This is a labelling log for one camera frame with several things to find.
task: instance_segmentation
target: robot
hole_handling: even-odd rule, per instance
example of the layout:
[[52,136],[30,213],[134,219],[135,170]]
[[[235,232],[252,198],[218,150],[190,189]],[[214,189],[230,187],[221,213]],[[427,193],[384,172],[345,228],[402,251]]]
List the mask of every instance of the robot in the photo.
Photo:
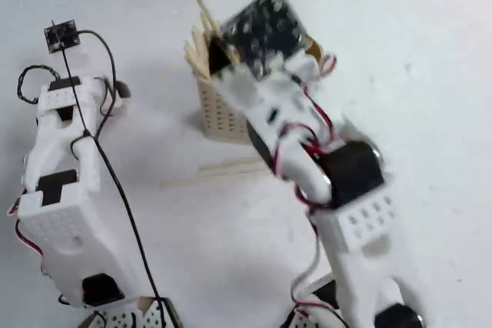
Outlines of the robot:
[[[76,45],[79,33],[73,22],[48,28],[50,51]],[[316,60],[307,52],[311,41],[288,0],[254,0],[208,46],[212,85],[246,118],[251,143],[271,172],[294,182],[332,268],[332,277],[310,296],[298,295],[303,276],[294,282],[296,307],[283,326],[304,320],[323,328],[438,327],[404,252],[381,152],[339,111],[317,103],[317,85],[337,59]],[[40,253],[60,302],[95,311],[90,326],[140,327],[163,306],[166,324],[181,326],[170,300],[141,308],[131,263],[95,212],[98,107],[120,108],[128,94],[113,87],[105,101],[104,79],[54,76],[36,101],[38,130],[25,160],[25,192],[9,211],[18,218],[19,238]],[[71,153],[78,169],[60,170]],[[383,288],[387,280],[400,296]],[[320,298],[323,289],[330,291]]]

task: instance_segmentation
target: black wire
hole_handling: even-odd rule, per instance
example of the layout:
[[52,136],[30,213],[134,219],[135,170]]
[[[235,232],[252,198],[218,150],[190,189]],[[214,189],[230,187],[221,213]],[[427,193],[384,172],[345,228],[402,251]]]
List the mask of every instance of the black wire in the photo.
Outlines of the black wire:
[[26,103],[36,105],[38,103],[38,98],[34,99],[27,99],[23,94],[22,94],[22,85],[24,84],[24,77],[27,75],[29,71],[32,69],[45,69],[46,71],[49,71],[55,80],[60,79],[60,75],[58,74],[57,71],[55,71],[53,68],[49,67],[48,65],[30,65],[27,68],[22,71],[21,75],[18,76],[18,83],[17,83],[17,96],[19,99],[25,101]]
[[102,315],[101,313],[99,313],[98,311],[94,311],[94,315],[95,316],[99,316],[101,319],[102,319],[102,322],[103,322],[103,326],[102,328],[106,328],[106,326],[108,325],[108,321],[106,320],[106,318],[104,317],[104,315]]
[[105,126],[106,121],[111,116],[111,111],[113,110],[113,107],[115,106],[115,102],[116,102],[116,67],[115,67],[115,60],[113,58],[113,53],[111,53],[111,49],[109,48],[106,41],[100,36],[100,34],[98,34],[95,31],[92,31],[92,30],[81,30],[81,31],[77,32],[77,35],[82,35],[82,34],[91,34],[91,35],[94,35],[96,38],[98,38],[99,41],[105,46],[106,51],[108,52],[108,55],[109,55],[109,59],[111,60],[111,74],[112,74],[112,79],[113,79],[113,83],[112,83],[113,86],[112,86],[112,89],[109,88],[109,92],[111,93],[112,100],[111,100],[111,103],[109,105],[108,111],[106,111],[105,116],[102,118],[102,121],[99,124],[97,131],[95,132],[94,137],[97,140],[97,139],[99,139],[99,135],[101,134],[102,128]]
[[161,315],[161,325],[163,327],[165,327],[166,322],[165,322],[165,318],[164,318],[164,310],[163,310],[162,301],[161,301],[162,298],[159,295],[159,292],[157,291],[157,287],[155,286],[154,278],[152,277],[152,273],[151,273],[150,268],[148,266],[147,257],[145,256],[144,246],[141,243],[140,235],[138,234],[137,224],[135,223],[135,219],[133,218],[133,213],[131,212],[130,204],[128,203],[128,199],[126,197],[125,191],[123,190],[123,187],[121,186],[121,183],[120,183],[118,177],[116,177],[115,170],[113,169],[105,151],[102,149],[101,144],[99,143],[99,140],[97,140],[94,137],[94,142],[95,142],[96,147],[99,150],[99,154],[101,154],[102,160],[106,164],[106,167],[109,171],[109,174],[111,175],[111,178],[115,182],[115,185],[118,189],[118,192],[121,196],[121,199],[123,200],[123,203],[125,204],[125,209],[126,209],[126,212],[128,214],[128,219],[130,220],[130,223],[131,223],[131,228],[133,229],[133,233],[135,234],[135,239],[137,240],[138,250],[140,251],[141,260],[144,263],[144,268],[145,268],[145,272],[147,273],[148,281],[151,284],[152,291],[154,292],[154,295],[155,295],[155,299],[158,301],[158,304],[159,304],[159,308],[160,308],[159,313]]
[[75,155],[75,152],[74,152],[74,144],[75,144],[77,141],[79,141],[79,140],[81,140],[82,138],[84,138],[84,137],[92,137],[92,136],[90,135],[90,132],[89,132],[89,131],[84,131],[84,134],[82,134],[82,136],[77,137],[76,139],[72,140],[72,142],[70,143],[70,151],[71,151],[71,154],[72,154],[72,155],[75,157],[75,159],[77,159],[77,160],[78,160],[78,156],[77,156],[77,155]]
[[66,306],[71,306],[70,303],[68,303],[67,300],[64,300],[64,296],[63,294],[61,294],[60,296],[58,296],[58,302],[61,304],[61,305],[66,305]]
[[[165,318],[164,318],[164,309],[163,309],[163,306],[162,306],[161,296],[159,295],[159,292],[157,291],[157,287],[155,286],[155,282],[154,282],[154,277],[152,276],[150,267],[148,266],[147,257],[145,256],[144,246],[143,246],[143,244],[141,242],[140,234],[138,232],[138,228],[137,228],[137,224],[135,223],[135,219],[133,218],[133,213],[131,211],[131,207],[130,207],[130,204],[128,202],[128,198],[126,197],[125,190],[123,190],[123,187],[121,185],[121,182],[118,179],[118,176],[116,175],[115,170],[113,169],[113,167],[111,165],[111,162],[109,161],[108,156],[106,155],[105,151],[103,150],[101,144],[99,143],[99,139],[98,139],[98,134],[101,133],[101,129],[104,126],[104,122],[106,122],[108,120],[108,117],[109,117],[109,115],[111,113],[111,110],[112,110],[113,106],[115,105],[116,71],[115,71],[115,62],[113,60],[113,55],[111,53],[111,50],[109,49],[108,44],[106,44],[106,42],[104,41],[104,39],[99,34],[93,32],[93,31],[87,31],[87,30],[79,31],[78,33],[79,34],[84,34],[84,33],[93,34],[97,38],[99,38],[99,40],[101,40],[101,42],[104,44],[104,46],[106,47],[106,50],[109,53],[109,58],[111,59],[111,69],[112,69],[112,74],[113,74],[113,90],[111,91],[111,89],[110,89],[110,91],[111,91],[111,97],[113,98],[113,100],[111,101],[111,105],[109,106],[108,111],[106,112],[106,115],[103,118],[103,121],[99,125],[99,128],[98,128],[98,131],[96,132],[96,135],[95,136],[92,136],[92,134],[87,130],[86,126],[84,125],[85,130],[84,130],[84,134],[82,135],[82,137],[90,136],[90,137],[92,137],[94,139],[94,142],[95,142],[95,145],[96,145],[96,147],[97,147],[97,149],[99,151],[99,154],[101,155],[102,160],[105,162],[105,165],[106,165],[106,167],[108,169],[108,172],[111,175],[111,179],[113,180],[113,182],[115,182],[115,185],[116,185],[116,187],[118,189],[118,192],[120,194],[120,197],[123,200],[123,204],[125,205],[125,209],[126,209],[126,212],[127,212],[127,215],[128,215],[128,219],[130,220],[131,228],[132,228],[133,233],[135,235],[135,239],[137,240],[138,250],[140,251],[141,260],[142,260],[142,262],[144,264],[144,268],[145,268],[145,272],[146,272],[147,277],[148,277],[148,281],[151,284],[151,288],[152,288],[152,291],[154,292],[155,299],[158,301],[158,304],[159,304],[159,307],[160,307],[161,325],[162,325],[162,327],[165,327],[166,326],[166,322],[165,322]],[[63,56],[64,56],[64,60],[65,60],[65,67],[67,68],[68,76],[71,76],[71,74],[70,74],[70,68],[68,66],[68,62],[67,62],[67,59],[66,59],[66,56],[65,56],[65,50],[62,49],[62,51],[63,51]],[[83,122],[82,111],[80,109],[80,105],[78,104],[77,91],[75,90],[75,86],[74,86],[74,83],[73,83],[73,80],[71,79],[71,77],[70,77],[70,84],[71,84],[72,90],[74,92],[75,102],[77,103],[78,112],[81,115],[82,122]],[[73,142],[71,143],[71,149],[73,148],[73,144],[77,140],[79,140],[79,139],[80,139],[80,137],[78,137],[77,139],[73,140]]]
[[78,102],[77,91],[75,91],[75,84],[71,78],[70,68],[68,67],[67,55],[65,54],[65,48],[61,49],[61,53],[63,54],[63,60],[65,61],[65,67],[67,68],[68,78],[70,79],[71,90],[74,92],[75,103],[77,104],[77,110],[80,115],[80,119],[82,121],[82,126],[84,126],[84,135],[87,136],[86,132],[88,132],[87,126],[85,125],[84,115],[82,114],[82,109],[80,108],[80,103]]
[[101,105],[99,105],[99,113],[101,113],[101,115],[106,115],[106,113],[102,111],[102,107],[104,107],[105,105],[106,99],[108,98],[108,91],[111,90],[111,86],[109,85],[109,80],[106,77],[96,77],[96,78],[105,83],[105,95],[102,97]]

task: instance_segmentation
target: perforated wooden box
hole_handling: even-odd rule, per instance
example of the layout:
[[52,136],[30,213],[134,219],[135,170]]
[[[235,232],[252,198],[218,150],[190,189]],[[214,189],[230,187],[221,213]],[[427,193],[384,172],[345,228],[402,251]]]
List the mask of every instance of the perforated wooden box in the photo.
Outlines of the perforated wooden box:
[[197,80],[203,109],[204,132],[215,140],[248,143],[246,120],[236,117],[236,114],[222,101],[213,87]]
[[[189,43],[184,45],[185,58],[193,70],[196,78],[198,93],[204,118],[204,133],[207,137],[220,141],[249,143],[246,129],[246,120],[238,117],[217,94],[211,85],[208,67],[208,42],[210,33],[200,32],[196,28],[191,30],[195,48]],[[306,53],[313,55],[317,61],[321,60],[323,50],[312,38]]]

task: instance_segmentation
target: red wire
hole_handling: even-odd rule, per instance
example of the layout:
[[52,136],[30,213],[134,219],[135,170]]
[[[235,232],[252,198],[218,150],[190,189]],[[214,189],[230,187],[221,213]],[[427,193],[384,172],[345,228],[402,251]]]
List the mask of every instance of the red wire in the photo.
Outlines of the red wire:
[[[326,71],[323,71],[324,65],[330,59],[331,59],[331,65],[330,65],[330,67],[328,67],[328,69]],[[331,74],[331,72],[333,72],[333,70],[335,69],[335,66],[336,65],[337,65],[337,57],[335,55],[329,55],[329,54],[328,55],[325,55],[323,57],[323,59],[321,59],[321,62],[320,62],[320,78],[321,77],[326,77],[329,74]]]
[[41,250],[41,248],[21,233],[21,231],[18,228],[19,223],[20,220],[17,219],[17,222],[15,222],[15,234],[17,235],[19,240],[22,241],[24,244],[28,245],[35,252],[37,252],[41,258],[43,258],[43,251]]
[[330,141],[332,141],[334,139],[333,122],[328,117],[328,115],[324,112],[324,110],[321,109],[320,106],[314,102],[313,98],[309,96],[307,86],[304,87],[304,94],[313,104],[314,109],[316,109],[316,112],[323,118],[324,123],[326,123],[326,125],[328,126],[328,130],[330,131]]

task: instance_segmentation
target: white tabletop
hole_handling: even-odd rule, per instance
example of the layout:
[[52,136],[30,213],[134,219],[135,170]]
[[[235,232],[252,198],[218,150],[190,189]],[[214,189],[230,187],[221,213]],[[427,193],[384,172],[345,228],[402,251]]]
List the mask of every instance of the white tabletop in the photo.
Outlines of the white tabletop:
[[[206,0],[221,20],[250,0]],[[492,0],[291,0],[308,32],[339,64],[320,101],[337,104],[379,144],[395,174],[410,252],[446,327],[489,326],[492,278]],[[196,180],[199,167],[254,156],[203,138],[196,84],[182,46],[198,23],[194,0],[0,0],[0,195],[18,196],[35,108],[16,98],[26,65],[52,65],[43,28],[74,18],[103,35],[132,89],[103,145],[135,210],[151,269],[184,325],[279,326],[289,285],[311,261],[313,235],[289,184],[268,172]],[[109,74],[100,44],[83,35],[74,73]],[[26,94],[49,81],[26,78]],[[123,203],[105,171],[100,211],[134,255]],[[0,217],[2,326],[75,326],[38,257]],[[326,260],[317,277],[329,271]]]

